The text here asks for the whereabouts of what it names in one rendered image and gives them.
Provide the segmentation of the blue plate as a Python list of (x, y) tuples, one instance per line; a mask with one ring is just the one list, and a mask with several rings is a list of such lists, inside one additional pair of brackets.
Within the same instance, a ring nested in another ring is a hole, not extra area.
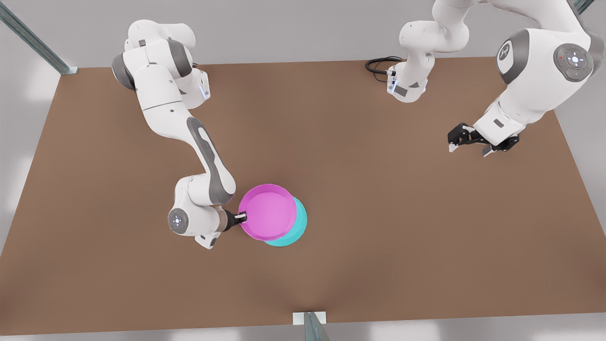
[(266, 241), (265, 242), (266, 244), (269, 244), (271, 246), (276, 246), (276, 247), (284, 247), (284, 246), (294, 244), (294, 242), (296, 242), (297, 240), (299, 240), (299, 238), (301, 238), (301, 236), (303, 235), (303, 233), (305, 232), (305, 229), (307, 227), (308, 216), (307, 216), (307, 211), (306, 211), (305, 207), (299, 201), (299, 199), (294, 197), (294, 202), (296, 205), (297, 212), (296, 212), (296, 220), (294, 222), (293, 227), (283, 237), (278, 238), (273, 241)]

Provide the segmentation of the pink plate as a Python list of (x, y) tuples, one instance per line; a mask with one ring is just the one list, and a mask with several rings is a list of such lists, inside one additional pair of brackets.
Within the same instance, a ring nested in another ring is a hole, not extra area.
[(241, 199), (239, 212), (245, 214), (241, 227), (260, 241), (273, 241), (287, 235), (297, 217), (294, 196), (277, 184), (251, 188)]

